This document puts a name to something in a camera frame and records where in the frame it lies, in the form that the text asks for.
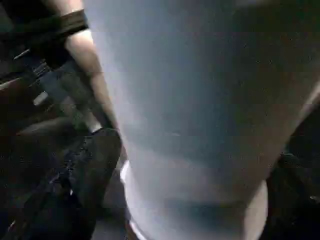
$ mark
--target black strap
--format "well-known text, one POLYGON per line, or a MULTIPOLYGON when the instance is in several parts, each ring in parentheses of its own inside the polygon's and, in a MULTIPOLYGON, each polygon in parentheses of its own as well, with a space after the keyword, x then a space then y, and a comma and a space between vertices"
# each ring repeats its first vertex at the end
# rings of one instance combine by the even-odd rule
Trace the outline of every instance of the black strap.
POLYGON ((87 28, 85 13, 80 10, 64 16, 51 16, 27 24, 17 25, 9 32, 0 33, 0 41, 7 46, 20 44, 35 46, 66 38, 87 28))

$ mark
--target person's arm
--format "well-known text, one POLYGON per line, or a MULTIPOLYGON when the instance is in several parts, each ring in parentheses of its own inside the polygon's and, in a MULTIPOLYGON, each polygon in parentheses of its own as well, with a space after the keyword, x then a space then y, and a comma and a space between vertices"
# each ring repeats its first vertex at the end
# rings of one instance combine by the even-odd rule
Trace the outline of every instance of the person's arm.
MULTIPOLYGON (((84 8, 82 0, 44 0, 43 2, 61 16, 84 8)), ((69 36, 66 40, 65 47, 89 76, 90 84, 97 101, 101 104, 113 126, 117 128, 116 118, 108 95, 107 84, 102 73, 90 30, 80 31, 69 36)))

